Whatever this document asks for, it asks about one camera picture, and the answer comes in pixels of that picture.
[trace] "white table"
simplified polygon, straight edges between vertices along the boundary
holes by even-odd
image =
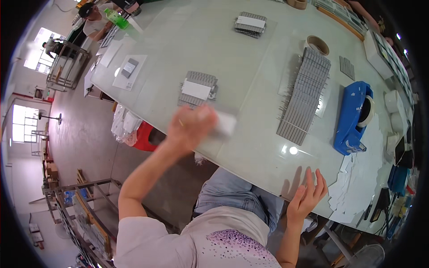
[[[336,181],[343,160],[332,146],[342,100],[340,88],[353,82],[339,71],[339,55],[354,64],[356,81],[372,86],[384,143],[392,132],[384,104],[384,93],[390,89],[366,60],[363,43],[314,6],[297,10],[268,0],[164,0],[143,7],[134,18],[143,34],[134,33],[135,41],[125,38],[108,68],[98,65],[91,81],[165,133],[187,71],[215,75],[219,86],[216,103],[238,111],[238,123],[231,139],[208,138],[197,151],[258,187],[290,200],[307,166],[313,171],[320,168],[328,185]],[[241,11],[268,18],[261,38],[233,31],[234,18]],[[314,117],[304,143],[297,146],[276,134],[284,100],[278,92],[299,66],[297,59],[309,35],[329,46],[332,88],[323,118]],[[128,54],[148,55],[131,91],[112,86],[114,73]],[[289,149],[294,146],[298,153],[292,155]],[[300,168],[303,172],[296,175]],[[378,171],[375,203],[390,168],[385,163]],[[328,199],[313,211],[329,217]],[[349,226],[356,227],[359,218],[356,215]],[[358,229],[374,233],[382,224],[383,216],[371,228],[369,220],[362,221]]]

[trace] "red pipe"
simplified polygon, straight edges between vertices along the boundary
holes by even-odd
[[[32,100],[39,100],[39,99],[34,99],[32,96],[29,96],[29,95],[24,95],[24,94],[20,94],[20,93],[12,93],[12,95],[17,95],[17,96],[21,96],[21,97],[24,97],[24,98],[29,98],[29,99],[32,99]],[[45,100],[45,99],[42,99],[42,101],[43,102],[47,102],[47,103],[49,103],[49,104],[52,104],[52,102],[51,101],[48,101],[48,100]]]

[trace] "black cap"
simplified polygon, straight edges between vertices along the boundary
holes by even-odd
[[[79,8],[79,16],[81,16],[81,18],[86,18],[87,16],[89,16],[89,14],[91,14],[92,11],[92,7],[94,6],[94,3],[85,3],[81,6],[81,8]]]

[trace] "blue tape dispenser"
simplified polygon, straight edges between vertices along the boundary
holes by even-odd
[[[366,151],[360,139],[374,116],[373,96],[371,86],[362,81],[354,82],[344,88],[334,141],[334,148],[341,154],[349,155]]]

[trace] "blue jeans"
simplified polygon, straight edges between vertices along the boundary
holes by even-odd
[[[206,181],[196,201],[194,215],[200,215],[212,208],[228,206],[255,213],[265,222],[270,233],[277,227],[283,208],[283,199],[218,168]]]

